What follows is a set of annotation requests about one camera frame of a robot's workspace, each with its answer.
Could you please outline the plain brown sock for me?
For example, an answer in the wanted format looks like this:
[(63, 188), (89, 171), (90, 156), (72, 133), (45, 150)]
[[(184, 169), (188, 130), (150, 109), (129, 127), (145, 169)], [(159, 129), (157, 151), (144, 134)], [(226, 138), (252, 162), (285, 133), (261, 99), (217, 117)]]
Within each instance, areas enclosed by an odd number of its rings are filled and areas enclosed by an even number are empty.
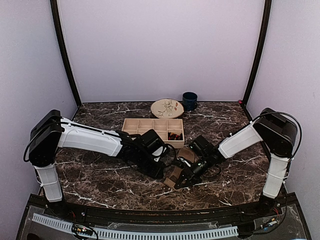
[[(181, 148), (177, 154), (178, 163), (187, 163), (189, 167), (195, 162), (195, 159), (195, 153), (188, 147)], [(164, 184), (174, 191), (181, 192), (185, 186), (176, 188), (175, 184), (178, 182), (179, 177), (182, 176), (182, 171), (183, 169), (180, 166), (175, 165), (169, 177), (164, 180)]]

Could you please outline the argyle black red orange sock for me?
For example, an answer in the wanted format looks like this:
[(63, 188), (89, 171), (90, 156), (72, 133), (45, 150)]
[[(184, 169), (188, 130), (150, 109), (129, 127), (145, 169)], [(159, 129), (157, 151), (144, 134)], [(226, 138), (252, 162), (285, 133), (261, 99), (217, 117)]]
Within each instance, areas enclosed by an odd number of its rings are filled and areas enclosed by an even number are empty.
[(169, 141), (182, 141), (183, 140), (183, 134), (182, 133), (177, 134), (177, 133), (174, 133), (174, 132), (168, 132), (167, 139)]

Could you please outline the wooden compartment tray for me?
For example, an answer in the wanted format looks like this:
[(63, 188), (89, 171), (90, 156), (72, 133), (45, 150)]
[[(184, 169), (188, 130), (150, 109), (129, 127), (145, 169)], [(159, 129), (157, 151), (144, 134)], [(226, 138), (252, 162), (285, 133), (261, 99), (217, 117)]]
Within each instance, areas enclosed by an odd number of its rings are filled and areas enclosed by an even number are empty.
[[(122, 131), (133, 134), (144, 134), (153, 129), (166, 143), (175, 149), (181, 149), (185, 145), (184, 124), (182, 119), (159, 118), (126, 118), (122, 125)], [(183, 140), (168, 140), (168, 132), (183, 135)]]

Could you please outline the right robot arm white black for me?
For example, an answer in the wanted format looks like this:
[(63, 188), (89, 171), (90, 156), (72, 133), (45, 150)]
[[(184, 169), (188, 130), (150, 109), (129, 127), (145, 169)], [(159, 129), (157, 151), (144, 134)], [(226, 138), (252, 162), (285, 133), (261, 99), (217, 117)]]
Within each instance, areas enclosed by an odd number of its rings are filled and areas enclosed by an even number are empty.
[(181, 169), (174, 188), (181, 189), (202, 181), (202, 175), (212, 166), (225, 162), (250, 146), (263, 142), (270, 153), (270, 163), (264, 198), (255, 205), (255, 213), (266, 217), (275, 208), (275, 199), (288, 177), (290, 164), (302, 141), (302, 128), (292, 115), (265, 108), (246, 126), (213, 145), (202, 135), (195, 138), (189, 148), (199, 157), (194, 163), (178, 157), (173, 164)]

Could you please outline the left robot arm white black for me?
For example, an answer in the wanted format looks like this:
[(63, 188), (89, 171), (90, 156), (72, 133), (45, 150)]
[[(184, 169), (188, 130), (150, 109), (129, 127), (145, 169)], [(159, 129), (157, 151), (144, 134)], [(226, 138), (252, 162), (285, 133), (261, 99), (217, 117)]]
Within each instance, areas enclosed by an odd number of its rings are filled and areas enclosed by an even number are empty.
[(144, 134), (103, 130), (71, 121), (53, 109), (31, 130), (23, 161), (33, 165), (51, 210), (60, 218), (71, 213), (70, 206), (63, 201), (55, 166), (57, 151), (63, 148), (97, 152), (133, 163), (153, 179), (164, 176), (165, 164), (160, 159), (167, 147), (153, 129)]

